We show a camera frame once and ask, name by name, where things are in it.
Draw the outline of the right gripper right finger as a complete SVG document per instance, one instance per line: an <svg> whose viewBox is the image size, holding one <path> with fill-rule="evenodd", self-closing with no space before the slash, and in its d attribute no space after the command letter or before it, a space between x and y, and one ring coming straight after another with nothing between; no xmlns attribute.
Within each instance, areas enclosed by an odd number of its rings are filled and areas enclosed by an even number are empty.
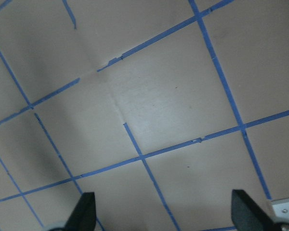
<svg viewBox="0 0 289 231"><path fill-rule="evenodd" d="M273 220L244 191L232 190L231 220L237 231L272 231Z"/></svg>

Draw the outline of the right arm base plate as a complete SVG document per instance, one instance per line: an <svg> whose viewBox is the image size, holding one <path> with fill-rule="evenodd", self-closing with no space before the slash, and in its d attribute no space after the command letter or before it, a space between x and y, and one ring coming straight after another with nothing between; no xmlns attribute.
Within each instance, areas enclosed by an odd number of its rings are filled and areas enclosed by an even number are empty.
<svg viewBox="0 0 289 231"><path fill-rule="evenodd" d="M289 231L289 198L268 200L270 219L273 221L269 231Z"/></svg>

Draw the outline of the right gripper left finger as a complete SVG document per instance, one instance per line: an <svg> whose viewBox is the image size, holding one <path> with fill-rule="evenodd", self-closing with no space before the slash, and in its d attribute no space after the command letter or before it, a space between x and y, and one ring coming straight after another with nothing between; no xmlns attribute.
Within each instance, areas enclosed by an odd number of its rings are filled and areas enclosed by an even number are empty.
<svg viewBox="0 0 289 231"><path fill-rule="evenodd" d="M94 192L84 192L69 219L65 231L93 231L96 226L96 202Z"/></svg>

